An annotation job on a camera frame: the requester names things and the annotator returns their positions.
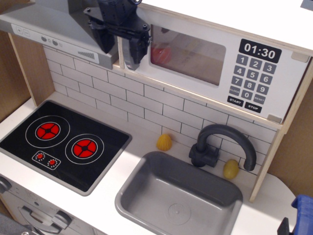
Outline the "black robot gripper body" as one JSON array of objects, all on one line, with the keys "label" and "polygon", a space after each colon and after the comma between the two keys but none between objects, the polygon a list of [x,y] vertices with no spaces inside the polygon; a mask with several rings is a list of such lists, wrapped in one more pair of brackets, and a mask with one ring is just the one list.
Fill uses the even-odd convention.
[{"label": "black robot gripper body", "polygon": [[150,26],[136,13],[140,0],[99,0],[97,3],[97,7],[84,10],[90,29],[106,28],[114,37],[139,38],[147,45],[150,43]]}]

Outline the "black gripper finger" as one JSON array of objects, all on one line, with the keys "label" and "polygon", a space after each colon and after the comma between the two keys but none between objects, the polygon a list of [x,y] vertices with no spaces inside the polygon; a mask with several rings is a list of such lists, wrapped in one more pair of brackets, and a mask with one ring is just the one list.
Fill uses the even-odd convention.
[{"label": "black gripper finger", "polygon": [[98,43],[100,48],[105,53],[109,53],[110,50],[115,45],[114,36],[111,35],[106,28],[102,28],[102,29],[92,28],[91,30],[92,30],[94,39]]},{"label": "black gripper finger", "polygon": [[139,64],[147,54],[148,45],[144,39],[132,38],[129,41],[130,54],[135,64]]}]

